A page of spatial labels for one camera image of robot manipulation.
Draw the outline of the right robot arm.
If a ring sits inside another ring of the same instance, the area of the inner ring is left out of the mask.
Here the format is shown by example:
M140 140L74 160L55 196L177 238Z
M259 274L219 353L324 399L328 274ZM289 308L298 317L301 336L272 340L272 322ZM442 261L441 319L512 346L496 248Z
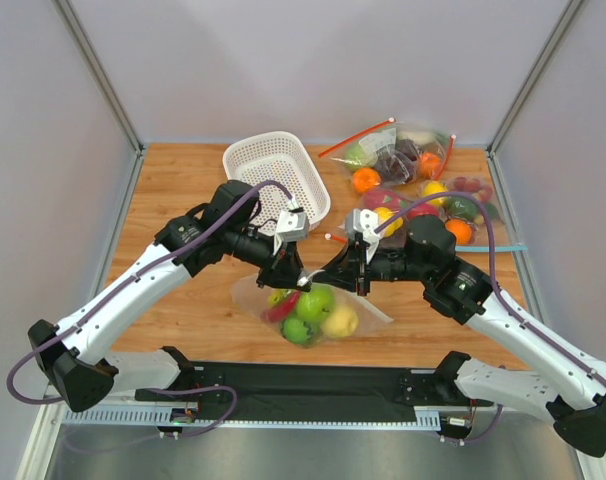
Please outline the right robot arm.
M501 370L467 354L440 364L446 380L465 397L531 415L553 427L576 450L606 453L606 362L550 330L525 311L497 281L458 257L455 237L435 216L408 224L400 248L381 248L369 213L348 226L341 252L311 276L314 283L365 296L374 281L418 281L438 313L494 340L529 366Z

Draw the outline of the clear dotted zip bag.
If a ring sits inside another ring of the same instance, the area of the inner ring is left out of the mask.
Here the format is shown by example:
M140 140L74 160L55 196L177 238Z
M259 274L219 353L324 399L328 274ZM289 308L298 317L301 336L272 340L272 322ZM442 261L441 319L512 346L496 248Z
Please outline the clear dotted zip bag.
M319 283L307 292L261 288L251 275L234 284L231 296L245 313L301 348L370 335L392 323L368 300Z

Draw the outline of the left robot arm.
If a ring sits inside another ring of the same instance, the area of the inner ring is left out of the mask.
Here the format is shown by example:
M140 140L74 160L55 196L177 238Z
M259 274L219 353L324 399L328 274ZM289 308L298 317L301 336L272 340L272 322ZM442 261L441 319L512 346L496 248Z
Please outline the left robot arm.
M256 267L262 285L302 286L297 242L307 235L309 220L287 194L274 234L261 233L253 220L265 186L281 185L219 185L210 201L169 220L137 261L85 306L57 323L39 320L29 328L33 357L58 400L83 412L113 392L175 387L184 361L176 349L163 347L129 366L112 345L158 300L226 256Z

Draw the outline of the green fake apple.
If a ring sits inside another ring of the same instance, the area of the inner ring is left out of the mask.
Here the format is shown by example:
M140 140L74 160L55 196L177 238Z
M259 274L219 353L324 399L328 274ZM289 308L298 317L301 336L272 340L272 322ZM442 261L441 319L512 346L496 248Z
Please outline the green fake apple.
M335 306L332 289L323 284L314 284L309 292L301 294L295 313L302 320L319 324L327 318Z

